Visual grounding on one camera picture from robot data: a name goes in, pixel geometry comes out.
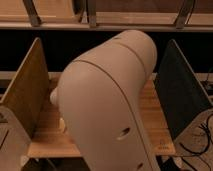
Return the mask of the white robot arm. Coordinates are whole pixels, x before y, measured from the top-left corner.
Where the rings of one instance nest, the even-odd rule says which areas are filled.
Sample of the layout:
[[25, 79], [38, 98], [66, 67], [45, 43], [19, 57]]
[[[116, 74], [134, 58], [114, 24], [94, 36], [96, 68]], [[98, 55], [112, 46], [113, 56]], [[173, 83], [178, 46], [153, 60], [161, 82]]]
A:
[[50, 101], [91, 171], [160, 171], [140, 112], [156, 62], [153, 40], [126, 30], [62, 72]]

